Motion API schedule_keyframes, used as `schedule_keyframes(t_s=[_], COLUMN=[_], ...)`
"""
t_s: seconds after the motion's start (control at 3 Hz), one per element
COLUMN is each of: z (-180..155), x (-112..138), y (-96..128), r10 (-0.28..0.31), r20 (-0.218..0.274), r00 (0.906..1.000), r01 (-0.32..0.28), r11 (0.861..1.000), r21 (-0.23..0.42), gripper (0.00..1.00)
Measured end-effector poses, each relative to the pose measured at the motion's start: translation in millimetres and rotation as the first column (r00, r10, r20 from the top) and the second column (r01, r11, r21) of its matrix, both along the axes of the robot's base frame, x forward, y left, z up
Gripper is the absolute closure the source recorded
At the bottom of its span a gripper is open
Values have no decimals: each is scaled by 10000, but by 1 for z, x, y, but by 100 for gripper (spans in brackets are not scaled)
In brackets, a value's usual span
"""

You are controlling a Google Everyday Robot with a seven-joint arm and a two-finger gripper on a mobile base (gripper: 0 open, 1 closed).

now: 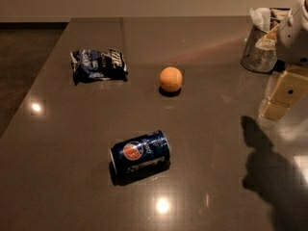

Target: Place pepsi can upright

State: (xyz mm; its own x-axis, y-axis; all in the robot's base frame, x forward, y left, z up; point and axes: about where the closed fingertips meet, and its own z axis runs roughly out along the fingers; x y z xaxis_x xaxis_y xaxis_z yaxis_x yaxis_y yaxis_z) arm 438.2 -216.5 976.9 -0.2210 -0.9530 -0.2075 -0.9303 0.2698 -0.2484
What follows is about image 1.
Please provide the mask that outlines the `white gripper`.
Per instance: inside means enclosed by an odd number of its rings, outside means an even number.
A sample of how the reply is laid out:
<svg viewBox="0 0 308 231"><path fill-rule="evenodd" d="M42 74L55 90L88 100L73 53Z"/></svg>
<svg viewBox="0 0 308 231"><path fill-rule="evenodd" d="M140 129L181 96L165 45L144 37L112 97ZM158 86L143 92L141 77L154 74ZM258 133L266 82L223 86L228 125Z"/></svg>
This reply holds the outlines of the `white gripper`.
<svg viewBox="0 0 308 231"><path fill-rule="evenodd" d="M278 30L271 30L255 43L258 49L274 49L286 64L268 81L265 98L259 107L261 117L281 119L308 93L308 8L307 0L297 0L281 20Z"/></svg>

